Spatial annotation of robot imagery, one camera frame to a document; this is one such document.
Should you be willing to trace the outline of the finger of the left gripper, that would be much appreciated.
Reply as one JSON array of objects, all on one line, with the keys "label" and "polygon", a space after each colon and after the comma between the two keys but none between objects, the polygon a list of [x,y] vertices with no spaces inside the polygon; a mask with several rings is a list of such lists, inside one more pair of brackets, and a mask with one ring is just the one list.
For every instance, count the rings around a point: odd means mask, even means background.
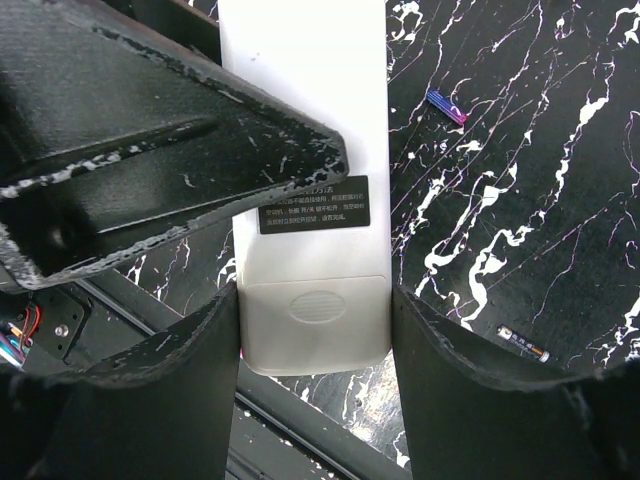
[{"label": "finger of the left gripper", "polygon": [[94,276],[349,171],[342,136],[225,70],[184,1],[1,5],[1,288]]}]

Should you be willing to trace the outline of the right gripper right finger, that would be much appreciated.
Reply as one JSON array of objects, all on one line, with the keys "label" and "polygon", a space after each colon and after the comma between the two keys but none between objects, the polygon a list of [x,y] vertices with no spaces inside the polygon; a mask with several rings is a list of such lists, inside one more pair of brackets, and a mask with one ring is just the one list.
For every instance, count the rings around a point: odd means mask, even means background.
[{"label": "right gripper right finger", "polygon": [[570,375],[398,287],[392,346],[416,479],[635,479],[639,365]]}]

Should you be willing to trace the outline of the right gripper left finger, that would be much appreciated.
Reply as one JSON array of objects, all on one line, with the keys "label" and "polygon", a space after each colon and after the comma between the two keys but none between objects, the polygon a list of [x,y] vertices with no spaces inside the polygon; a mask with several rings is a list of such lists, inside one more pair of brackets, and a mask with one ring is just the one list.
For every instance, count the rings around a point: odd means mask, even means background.
[{"label": "right gripper left finger", "polygon": [[234,284],[82,372],[1,370],[5,479],[221,479],[240,360]]}]

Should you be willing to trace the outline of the white remote control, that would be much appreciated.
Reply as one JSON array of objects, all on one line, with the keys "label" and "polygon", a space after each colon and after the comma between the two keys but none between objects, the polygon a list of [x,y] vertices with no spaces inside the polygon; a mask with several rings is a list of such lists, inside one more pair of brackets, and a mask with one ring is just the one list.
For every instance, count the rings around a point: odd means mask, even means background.
[{"label": "white remote control", "polygon": [[233,220],[241,353],[264,376],[366,368],[391,347],[381,1],[222,1],[226,69],[337,130],[348,177]]}]

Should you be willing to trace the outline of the blue purple battery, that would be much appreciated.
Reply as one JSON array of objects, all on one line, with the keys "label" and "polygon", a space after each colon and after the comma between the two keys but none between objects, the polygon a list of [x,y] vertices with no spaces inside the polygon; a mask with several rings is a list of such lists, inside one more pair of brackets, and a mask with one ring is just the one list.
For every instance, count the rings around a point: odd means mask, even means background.
[{"label": "blue purple battery", "polygon": [[462,126],[466,123],[467,114],[439,91],[429,90],[425,98],[457,125]]}]

